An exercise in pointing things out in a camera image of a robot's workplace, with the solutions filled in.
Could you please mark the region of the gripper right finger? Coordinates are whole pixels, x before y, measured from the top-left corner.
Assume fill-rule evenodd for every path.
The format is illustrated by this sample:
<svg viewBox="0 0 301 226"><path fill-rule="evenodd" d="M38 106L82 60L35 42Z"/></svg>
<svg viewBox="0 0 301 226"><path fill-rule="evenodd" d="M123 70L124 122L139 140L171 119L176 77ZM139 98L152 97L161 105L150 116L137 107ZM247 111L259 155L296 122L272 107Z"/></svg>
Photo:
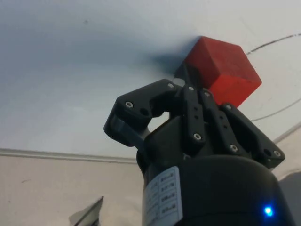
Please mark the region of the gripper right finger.
<svg viewBox="0 0 301 226"><path fill-rule="evenodd" d="M195 67L191 69L191 81L198 90L205 120L206 147L212 153L245 157L268 169L285 160L283 151L233 104L216 103Z"/></svg>

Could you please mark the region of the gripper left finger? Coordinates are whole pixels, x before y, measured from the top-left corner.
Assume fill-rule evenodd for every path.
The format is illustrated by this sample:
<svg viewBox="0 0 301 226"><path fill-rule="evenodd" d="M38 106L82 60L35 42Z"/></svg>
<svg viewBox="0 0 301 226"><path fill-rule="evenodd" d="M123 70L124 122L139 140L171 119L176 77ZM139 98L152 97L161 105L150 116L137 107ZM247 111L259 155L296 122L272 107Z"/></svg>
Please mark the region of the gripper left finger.
<svg viewBox="0 0 301 226"><path fill-rule="evenodd" d="M198 100L201 73L196 67L183 63L174 77L182 79L184 85L161 79L119 96L105 123L105 133L119 143L141 149L150 135L150 121L169 112L168 122L179 119L180 124L163 136L171 138L172 132L179 132L184 149L198 152L205 144L203 112Z"/></svg>

